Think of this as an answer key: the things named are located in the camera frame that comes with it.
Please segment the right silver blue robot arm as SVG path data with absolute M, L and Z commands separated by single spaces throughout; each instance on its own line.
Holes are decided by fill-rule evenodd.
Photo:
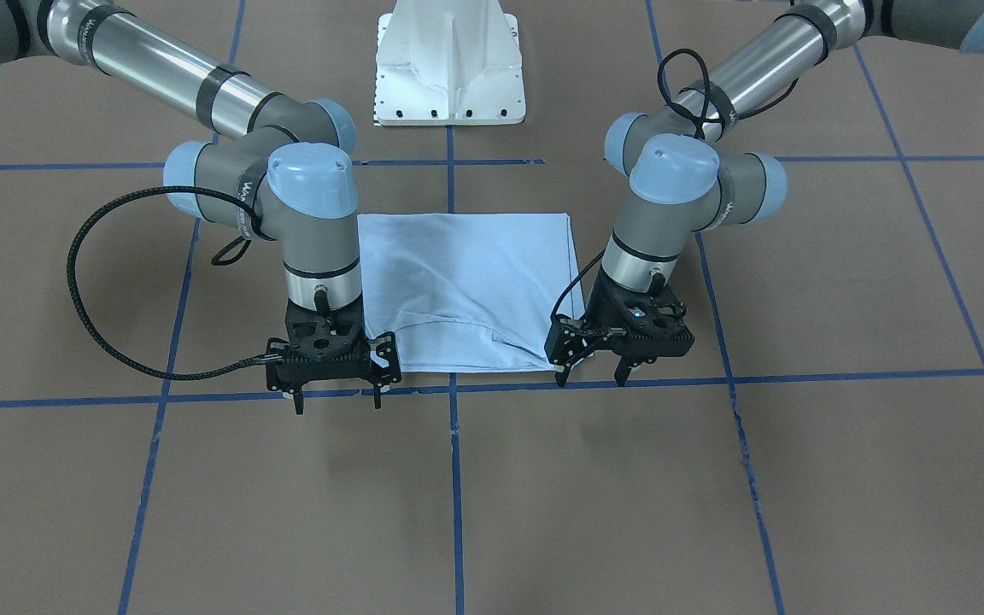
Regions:
M 401 381 L 394 332 L 368 335 L 364 323 L 351 160 L 356 131 L 343 105 L 293 100 L 114 1 L 0 1 L 0 65 L 31 57 L 93 67 L 227 139 L 177 145 L 159 187 L 112 200 L 75 234 L 67 250 L 67 292 L 87 334 L 106 354 L 168 381 L 210 380 L 262 366 L 266 387 L 290 395 L 297 415 L 304 412 L 308 383 L 363 380 L 379 400 Z M 105 215 L 159 195 L 181 213 L 238 232 L 212 258 L 215 267 L 233 264 L 253 242 L 280 246 L 286 338 L 271 338 L 261 354 L 195 373 L 142 365 L 107 342 L 79 294 L 79 250 Z

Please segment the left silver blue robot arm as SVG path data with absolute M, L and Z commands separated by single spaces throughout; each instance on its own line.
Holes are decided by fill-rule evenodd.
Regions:
M 769 218 L 788 195 L 788 175 L 764 153 L 733 153 L 718 141 L 774 108 L 804 73 L 867 36 L 984 55 L 984 1 L 793 1 L 766 30 L 711 69 L 691 48 L 673 51 L 700 70 L 672 92 L 671 61 L 656 73 L 664 107 L 628 113 L 606 132 L 604 156 L 629 194 L 597 269 L 582 315 L 554 308 L 544 353 L 566 385 L 579 362 L 609 351 L 614 382 L 641 365 L 682 357 L 694 345 L 671 277 L 688 238 L 715 227 Z

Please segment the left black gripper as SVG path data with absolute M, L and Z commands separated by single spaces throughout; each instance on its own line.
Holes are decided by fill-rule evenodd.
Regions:
M 581 318 L 552 315 L 544 351 L 555 367 L 555 383 L 565 388 L 574 365 L 596 351 L 609 350 L 620 357 L 614 383 L 625 388 L 636 366 L 660 357 L 682 357 L 694 346 L 684 315 L 686 307 L 660 273 L 648 278 L 646 289 L 639 292 L 599 272 Z

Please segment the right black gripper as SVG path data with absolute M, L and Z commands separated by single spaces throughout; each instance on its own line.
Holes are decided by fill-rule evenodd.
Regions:
M 395 333 L 367 337 L 362 297 L 327 315 L 289 301 L 285 326 L 289 339 L 271 338 L 266 346 L 266 386 L 290 394 L 297 416 L 304 416 L 303 386 L 309 382 L 367 381 L 375 409 L 383 407 L 385 391 L 400 382 Z

